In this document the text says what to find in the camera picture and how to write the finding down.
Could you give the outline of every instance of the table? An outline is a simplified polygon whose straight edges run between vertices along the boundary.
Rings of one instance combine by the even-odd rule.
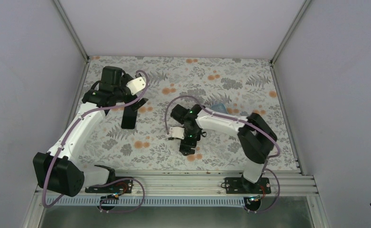
[[[268,60],[238,58],[117,57],[93,56],[81,97],[100,80],[105,66],[123,68],[131,76],[145,70],[151,86],[145,93],[149,101],[139,109],[134,130],[120,128],[123,109],[113,109],[95,128],[79,157],[84,168],[102,164],[129,171],[242,171],[246,157],[238,139],[207,131],[198,142],[195,155],[183,156],[179,140],[168,141],[164,128],[167,104],[179,95],[193,95],[210,107],[223,103],[232,115],[256,112],[278,136],[279,157],[270,159],[268,168],[296,171],[295,157],[273,83]],[[191,108],[190,99],[177,100],[169,111],[181,104]],[[169,126],[179,126],[168,117]]]

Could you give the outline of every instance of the floor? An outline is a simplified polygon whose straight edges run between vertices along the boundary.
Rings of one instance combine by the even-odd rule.
[[[273,198],[263,200],[266,208]],[[128,214],[99,213],[96,207],[54,206],[46,209],[41,228],[310,228],[313,227],[306,197],[281,197],[268,213],[248,214],[228,207],[141,207]]]
[[[267,60],[93,56],[82,95],[100,79],[104,66],[121,67],[132,76],[138,69],[145,70],[151,78],[145,94],[149,101],[139,109],[134,130],[120,128],[122,110],[110,111],[85,144],[79,158],[82,166],[103,164],[119,170],[147,171],[244,170],[246,157],[241,145],[226,134],[207,131],[195,155],[186,157],[178,151],[179,141],[166,140],[165,107],[179,95],[193,95],[208,107],[224,104],[232,115],[262,115],[281,147],[280,156],[270,159],[268,168],[297,170]],[[185,99],[175,104],[190,108],[195,103]],[[169,126],[179,125],[168,118]]]

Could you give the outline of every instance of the gray floor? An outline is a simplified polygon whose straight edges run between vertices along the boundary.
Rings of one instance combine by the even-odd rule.
[[[261,208],[273,198],[263,200]],[[100,213],[96,207],[56,206],[43,215],[42,228],[311,228],[305,197],[282,197],[270,211],[252,215],[241,208],[142,207],[128,214]]]

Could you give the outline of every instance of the white wall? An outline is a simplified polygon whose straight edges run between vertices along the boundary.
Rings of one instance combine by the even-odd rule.
[[[83,67],[51,0],[0,0],[0,227],[22,226],[33,156],[64,131]]]
[[[88,55],[272,59],[304,0],[60,0]]]
[[[332,227],[371,227],[371,1],[313,1],[275,65]]]

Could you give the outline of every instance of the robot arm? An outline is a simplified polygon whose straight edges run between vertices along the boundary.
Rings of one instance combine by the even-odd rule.
[[[238,120],[249,122],[259,127],[275,141],[277,140],[275,133],[259,114],[252,113],[250,116],[221,115],[235,117]],[[184,156],[195,153],[195,147],[197,141],[203,135],[203,129],[219,131],[239,138],[244,154],[249,159],[242,176],[246,180],[245,188],[253,188],[254,186],[248,185],[259,181],[267,156],[274,147],[273,143],[267,137],[244,123],[213,116],[203,110],[199,105],[194,105],[191,109],[185,109],[178,104],[172,110],[170,116],[183,124],[183,127],[173,127],[170,129],[169,139],[181,140],[180,152]]]
[[[131,102],[137,98],[135,95],[146,87],[142,77],[132,78],[122,69],[107,66],[102,71],[101,81],[96,82],[91,89],[84,95],[83,104],[79,111],[60,139],[48,150],[47,153],[37,153],[33,159],[37,181],[40,187],[44,186],[46,172],[51,160],[56,155],[59,148],[61,152],[53,166],[50,175],[48,190],[52,190],[67,196],[75,196],[81,188],[97,184],[104,184],[110,179],[114,179],[114,169],[105,166],[93,166],[81,168],[78,157],[82,152],[86,140],[90,137],[96,125],[108,114],[109,110],[99,110],[83,116],[84,113],[98,108],[115,106],[117,102]],[[136,112],[144,105],[147,99],[143,98],[130,106]],[[79,123],[70,130],[74,123],[80,119]],[[61,145],[63,138],[69,134],[65,145]]]

